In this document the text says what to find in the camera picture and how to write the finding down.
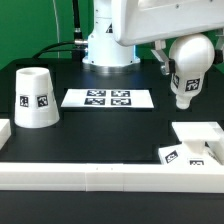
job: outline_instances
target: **white bracket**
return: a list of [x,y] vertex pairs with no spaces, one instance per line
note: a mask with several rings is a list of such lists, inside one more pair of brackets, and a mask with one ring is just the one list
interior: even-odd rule
[[218,143],[220,136],[208,122],[173,122],[180,145],[159,149],[162,164],[220,166],[215,153],[205,145]]
[[[216,122],[173,127],[184,142],[173,147],[186,152],[183,160],[175,159],[178,165],[0,163],[0,190],[224,193],[224,167],[211,157],[224,161],[221,127]],[[186,163],[186,158],[198,156],[204,166]]]
[[11,136],[9,119],[0,119],[0,150]]

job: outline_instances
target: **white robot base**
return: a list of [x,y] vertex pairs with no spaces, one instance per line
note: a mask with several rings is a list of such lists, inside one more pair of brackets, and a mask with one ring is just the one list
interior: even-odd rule
[[124,47],[114,39],[111,0],[94,0],[94,30],[88,38],[88,55],[83,59],[84,69],[119,73],[135,70],[139,64],[135,46]]

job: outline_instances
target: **white plastic part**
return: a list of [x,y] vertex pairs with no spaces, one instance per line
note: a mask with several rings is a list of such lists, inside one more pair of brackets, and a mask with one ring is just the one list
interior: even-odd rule
[[9,119],[0,119],[0,150],[11,136]]
[[0,163],[0,190],[224,193],[224,167]]
[[219,135],[220,140],[218,142],[208,141],[208,146],[214,152],[215,156],[219,158],[219,161],[224,165],[224,131],[216,122],[209,123],[216,134]]
[[139,63],[135,47],[120,46],[113,37],[111,0],[94,0],[94,30],[83,63],[98,67],[126,67]]
[[208,122],[173,122],[181,145],[159,149],[162,164],[173,166],[221,166],[215,153],[205,142],[219,142],[218,135]]
[[16,72],[15,123],[24,128],[43,128],[59,120],[50,72],[32,67]]
[[224,27],[223,0],[112,0],[115,40],[124,46]]
[[202,89],[205,72],[214,61],[214,47],[206,36],[193,34],[174,41],[169,57],[176,62],[176,74],[171,80],[176,105],[187,109],[191,99]]
[[86,191],[123,191],[123,164],[88,164]]

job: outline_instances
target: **black cable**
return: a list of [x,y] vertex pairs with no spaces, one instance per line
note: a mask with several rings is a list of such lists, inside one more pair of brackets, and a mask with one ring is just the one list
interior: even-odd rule
[[74,49],[58,49],[58,50],[45,50],[45,51],[40,51],[38,54],[35,54],[33,58],[39,58],[42,54],[46,53],[55,53],[55,52],[74,52],[74,51],[85,51],[84,48],[74,48]]
[[64,45],[74,45],[74,40],[64,41],[64,42],[60,42],[60,43],[56,43],[56,44],[52,44],[50,46],[47,46],[47,47],[43,48],[41,51],[39,51],[38,53],[36,53],[33,56],[33,58],[39,58],[39,56],[42,54],[42,52],[50,50],[50,49],[55,48],[55,47],[64,46]]
[[78,0],[73,0],[72,3],[73,3],[73,13],[74,13],[74,26],[75,28],[80,28]]
[[75,39],[82,39],[82,31],[80,25],[80,18],[79,18],[79,3],[78,0],[72,0],[73,5],[73,18],[74,18],[74,38]]

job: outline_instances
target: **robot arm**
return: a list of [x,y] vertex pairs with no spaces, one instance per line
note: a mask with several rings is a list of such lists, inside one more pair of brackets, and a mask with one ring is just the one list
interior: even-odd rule
[[115,40],[124,46],[224,27],[223,0],[112,0]]
[[[152,42],[162,73],[172,75],[177,107],[187,109],[213,61],[224,61],[223,11],[223,0],[112,0],[114,38],[123,46]],[[198,34],[215,29],[220,29],[216,50]],[[178,38],[168,57],[165,40],[173,37]]]

